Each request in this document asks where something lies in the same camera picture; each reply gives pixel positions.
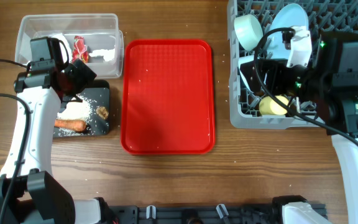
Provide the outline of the red snack wrapper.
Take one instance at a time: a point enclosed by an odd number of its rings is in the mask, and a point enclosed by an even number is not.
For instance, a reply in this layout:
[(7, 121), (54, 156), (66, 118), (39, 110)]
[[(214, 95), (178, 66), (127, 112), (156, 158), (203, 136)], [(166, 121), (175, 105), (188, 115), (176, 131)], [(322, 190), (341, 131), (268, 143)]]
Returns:
[(71, 62), (74, 63), (77, 59), (80, 59), (83, 63), (88, 63), (89, 60), (88, 46), (85, 44), (85, 39), (82, 36), (74, 37)]

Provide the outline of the yellow cup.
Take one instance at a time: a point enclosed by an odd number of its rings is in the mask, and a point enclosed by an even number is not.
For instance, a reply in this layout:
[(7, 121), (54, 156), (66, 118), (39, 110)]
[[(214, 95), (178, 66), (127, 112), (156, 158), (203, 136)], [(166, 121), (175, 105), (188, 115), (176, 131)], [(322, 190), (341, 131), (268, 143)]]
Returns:
[(285, 115), (288, 111), (276, 103), (271, 97), (266, 96), (259, 103), (261, 115)]

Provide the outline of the white rice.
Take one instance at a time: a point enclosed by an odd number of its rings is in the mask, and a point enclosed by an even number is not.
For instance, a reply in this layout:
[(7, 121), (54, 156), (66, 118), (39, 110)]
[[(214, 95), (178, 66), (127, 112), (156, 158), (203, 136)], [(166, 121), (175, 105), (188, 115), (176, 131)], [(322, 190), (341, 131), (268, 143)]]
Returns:
[(68, 128), (54, 127), (53, 136), (55, 138), (68, 137), (68, 136), (95, 136), (96, 131), (91, 127), (93, 119), (91, 116), (94, 113), (93, 106), (90, 100), (84, 100), (80, 97), (82, 102), (69, 102), (62, 112), (57, 113), (58, 120), (81, 120), (85, 122), (85, 129), (83, 131), (74, 131)]

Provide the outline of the blue bowl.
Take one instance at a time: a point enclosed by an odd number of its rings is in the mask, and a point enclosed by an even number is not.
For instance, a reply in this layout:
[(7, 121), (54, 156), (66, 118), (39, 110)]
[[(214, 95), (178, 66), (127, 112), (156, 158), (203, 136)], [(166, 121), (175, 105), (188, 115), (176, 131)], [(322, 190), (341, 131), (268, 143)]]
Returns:
[(246, 88), (251, 93), (253, 93), (254, 91), (251, 89), (250, 84), (252, 84), (252, 81), (250, 80), (249, 71), (245, 67), (242, 68), (242, 65), (253, 61), (253, 59), (254, 59), (253, 55), (248, 55), (248, 56), (245, 56), (245, 57), (240, 57), (239, 60), (238, 60), (238, 69), (239, 69), (241, 79), (242, 79), (244, 85), (246, 86)]

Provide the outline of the small white tissue piece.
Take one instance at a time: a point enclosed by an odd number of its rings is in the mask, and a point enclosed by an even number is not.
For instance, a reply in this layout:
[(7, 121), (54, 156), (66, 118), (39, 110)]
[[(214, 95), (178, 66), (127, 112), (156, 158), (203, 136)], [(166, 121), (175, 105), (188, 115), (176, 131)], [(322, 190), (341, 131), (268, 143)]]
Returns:
[(116, 49), (98, 49), (89, 53), (89, 61), (91, 63), (99, 62), (115, 62)]

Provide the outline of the brown food scrap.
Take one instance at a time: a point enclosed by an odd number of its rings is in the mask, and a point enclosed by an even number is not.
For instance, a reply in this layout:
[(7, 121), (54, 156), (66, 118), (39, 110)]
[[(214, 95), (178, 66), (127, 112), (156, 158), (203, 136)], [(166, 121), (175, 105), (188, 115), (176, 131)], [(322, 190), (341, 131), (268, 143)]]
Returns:
[(96, 114), (104, 120), (107, 120), (109, 117), (109, 111), (104, 106), (97, 107)]

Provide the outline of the orange carrot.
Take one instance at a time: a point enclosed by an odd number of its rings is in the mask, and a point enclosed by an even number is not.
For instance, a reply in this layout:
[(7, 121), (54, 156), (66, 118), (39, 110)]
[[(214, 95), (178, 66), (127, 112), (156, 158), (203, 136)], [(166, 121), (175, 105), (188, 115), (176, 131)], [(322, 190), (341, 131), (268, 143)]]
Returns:
[(86, 129), (86, 123), (80, 119), (56, 119), (54, 126), (57, 128), (69, 129), (75, 132), (83, 132)]

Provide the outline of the green bowl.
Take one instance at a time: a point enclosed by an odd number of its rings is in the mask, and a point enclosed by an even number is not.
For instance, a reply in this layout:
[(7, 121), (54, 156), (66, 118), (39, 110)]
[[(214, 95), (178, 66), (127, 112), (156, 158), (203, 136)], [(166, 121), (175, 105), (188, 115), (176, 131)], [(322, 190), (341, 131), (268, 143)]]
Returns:
[(263, 37), (262, 27), (258, 19), (252, 14), (235, 18), (234, 30), (239, 43), (246, 51), (256, 48)]

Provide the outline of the light blue plate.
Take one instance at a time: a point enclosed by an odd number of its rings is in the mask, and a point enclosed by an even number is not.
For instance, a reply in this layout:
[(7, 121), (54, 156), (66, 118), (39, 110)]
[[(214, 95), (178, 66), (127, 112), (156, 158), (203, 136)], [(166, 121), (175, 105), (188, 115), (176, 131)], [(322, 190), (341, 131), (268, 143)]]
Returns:
[[(289, 4), (281, 9), (275, 16), (275, 19), (270, 26), (269, 31), (282, 27), (305, 26), (309, 29), (309, 20), (306, 11), (299, 4)], [(271, 59), (287, 59), (290, 55), (290, 50), (285, 48), (282, 34), (276, 32), (269, 35), (271, 40), (267, 47), (267, 53), (272, 54)]]

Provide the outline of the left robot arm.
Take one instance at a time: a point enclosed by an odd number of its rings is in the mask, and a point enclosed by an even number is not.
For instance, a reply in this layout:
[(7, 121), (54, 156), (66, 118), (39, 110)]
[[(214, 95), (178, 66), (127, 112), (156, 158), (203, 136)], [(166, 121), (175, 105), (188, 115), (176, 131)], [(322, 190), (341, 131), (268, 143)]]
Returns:
[(101, 197), (74, 200), (53, 177), (55, 119), (65, 96), (81, 93), (96, 74), (81, 60), (62, 57), (61, 40), (30, 41), (32, 61), (14, 82), (17, 119), (0, 171), (0, 223), (119, 223)]

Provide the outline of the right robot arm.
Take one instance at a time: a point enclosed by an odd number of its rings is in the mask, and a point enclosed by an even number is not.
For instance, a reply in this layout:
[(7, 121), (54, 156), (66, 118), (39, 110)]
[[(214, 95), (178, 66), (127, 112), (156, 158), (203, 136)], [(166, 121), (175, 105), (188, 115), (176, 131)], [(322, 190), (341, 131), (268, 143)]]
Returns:
[(316, 104), (313, 124), (331, 137), (341, 166), (349, 223), (358, 223), (358, 34), (323, 32), (314, 66), (308, 65), (311, 39), (302, 27), (277, 29), (291, 50), (286, 60), (255, 55), (241, 72), (252, 91), (262, 90), (282, 113), (305, 115), (280, 100), (288, 95)]

